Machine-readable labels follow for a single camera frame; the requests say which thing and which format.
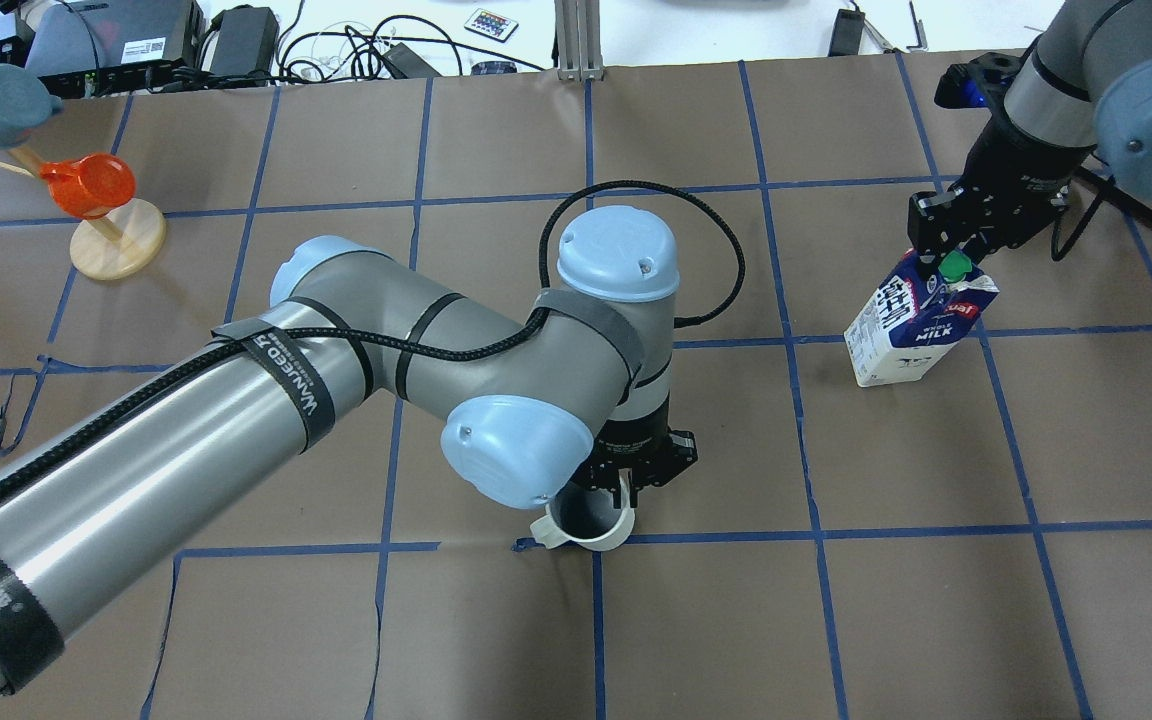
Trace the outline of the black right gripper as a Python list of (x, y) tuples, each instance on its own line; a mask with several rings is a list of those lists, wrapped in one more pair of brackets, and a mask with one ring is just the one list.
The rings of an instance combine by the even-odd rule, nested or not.
[(986, 256), (1020, 249), (1056, 223), (1056, 202), (1073, 179), (1073, 165), (1053, 168), (972, 162), (946, 191), (915, 192), (908, 206), (908, 236), (915, 270), (932, 279), (948, 256), (948, 270), (972, 270)]

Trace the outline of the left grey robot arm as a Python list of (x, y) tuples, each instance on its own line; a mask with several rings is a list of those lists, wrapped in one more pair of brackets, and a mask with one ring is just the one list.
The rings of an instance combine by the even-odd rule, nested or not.
[(602, 430), (667, 442), (675, 234), (643, 209), (585, 211), (558, 237), (530, 329), (338, 236), (297, 247), (270, 309), (0, 471), (0, 696), (88, 620), (378, 391), (444, 420), (445, 460), (532, 510)]

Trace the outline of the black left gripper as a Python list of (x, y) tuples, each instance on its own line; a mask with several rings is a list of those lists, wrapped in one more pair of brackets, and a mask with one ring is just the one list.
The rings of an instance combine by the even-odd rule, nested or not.
[(695, 434), (667, 425), (604, 425), (576, 470), (579, 488), (607, 488), (617, 511), (636, 509), (637, 492), (662, 487), (698, 460)]

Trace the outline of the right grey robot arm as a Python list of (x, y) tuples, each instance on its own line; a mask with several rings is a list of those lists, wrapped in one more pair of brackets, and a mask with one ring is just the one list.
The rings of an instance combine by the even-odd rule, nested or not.
[(1087, 156), (1152, 200), (1152, 1), (1066, 1), (1023, 55), (952, 65), (934, 103), (990, 119), (946, 191), (911, 196), (920, 278), (954, 250), (979, 263), (1055, 223), (1053, 199)]

